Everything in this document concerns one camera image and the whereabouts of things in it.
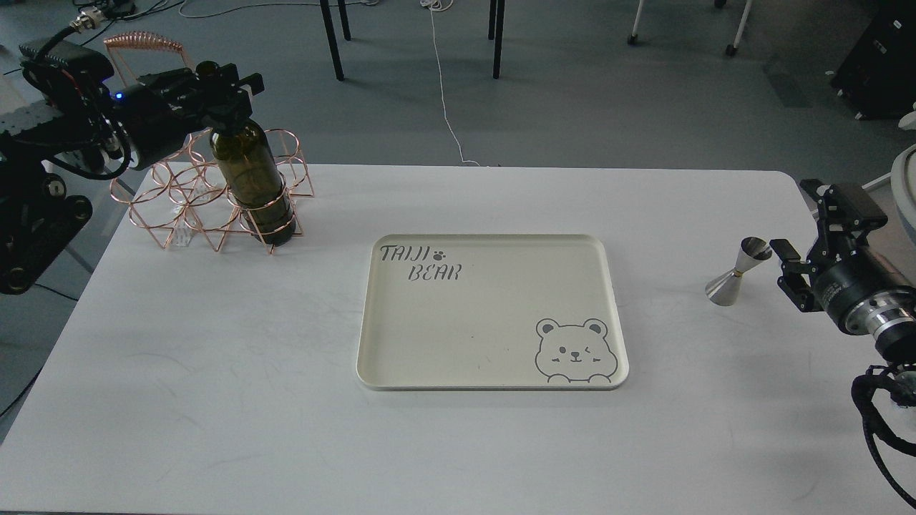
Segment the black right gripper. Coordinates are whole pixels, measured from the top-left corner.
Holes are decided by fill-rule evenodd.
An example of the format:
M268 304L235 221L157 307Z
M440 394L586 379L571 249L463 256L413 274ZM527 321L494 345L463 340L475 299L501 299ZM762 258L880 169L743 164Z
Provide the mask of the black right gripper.
M776 284L785 296L799 312L827 313L847 335L882 337L898 328L912 332L913 284L867 244L868 234L889 222L883 209L854 183L808 179L799 186L816 202L818 238L808 260L787 239L770 240L781 261Z

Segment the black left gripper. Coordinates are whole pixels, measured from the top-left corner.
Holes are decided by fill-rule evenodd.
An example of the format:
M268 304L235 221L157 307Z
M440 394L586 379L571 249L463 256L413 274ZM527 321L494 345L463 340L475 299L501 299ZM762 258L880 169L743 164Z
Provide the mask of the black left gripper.
M239 77L235 63L212 63L210 92L235 97L265 91L260 73ZM112 95L112 120L130 144L132 170L141 170L178 151L188 134L204 130L204 86L193 72L160 72ZM208 107L208 126L219 134L239 132L253 113L249 100Z

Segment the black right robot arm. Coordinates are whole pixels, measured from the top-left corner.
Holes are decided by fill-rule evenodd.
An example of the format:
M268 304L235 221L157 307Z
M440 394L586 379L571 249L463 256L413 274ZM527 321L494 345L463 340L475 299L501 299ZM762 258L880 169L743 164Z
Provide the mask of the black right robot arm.
M914 286L868 245L868 234L886 225L887 216L866 190L854 183L827 185L816 179L799 185L816 202L818 237L806 258L786 239L770 241L781 261L777 283L799 312L825 312L842 333L873 337L885 364L870 366L856 377L851 397L874 463L897 495L913 505L876 442L908 456L914 456L914 443L891 430L873 398L883 389L901 407L915 404Z

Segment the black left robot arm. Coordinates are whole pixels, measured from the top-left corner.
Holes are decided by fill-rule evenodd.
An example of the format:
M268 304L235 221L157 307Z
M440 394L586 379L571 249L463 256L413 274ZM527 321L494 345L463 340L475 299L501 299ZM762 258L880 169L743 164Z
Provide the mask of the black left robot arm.
M232 63L148 74L114 94L102 53L67 41L111 19L83 9L54 36L20 46L24 78L43 94L2 115L2 293L25 293L94 214L85 196L69 195L52 162L88 180L112 180L160 161L188 134L238 129L252 115L263 78L242 78Z

